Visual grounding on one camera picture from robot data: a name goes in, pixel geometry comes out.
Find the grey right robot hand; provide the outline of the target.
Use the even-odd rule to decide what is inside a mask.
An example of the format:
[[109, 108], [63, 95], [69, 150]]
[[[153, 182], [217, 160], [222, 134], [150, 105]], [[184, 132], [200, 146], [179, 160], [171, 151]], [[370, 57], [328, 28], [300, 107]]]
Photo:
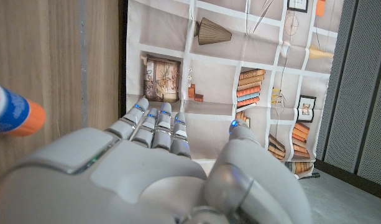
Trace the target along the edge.
[[0, 223], [311, 223], [295, 176], [243, 120], [209, 172], [183, 113], [141, 98], [104, 131], [74, 131], [0, 180]]

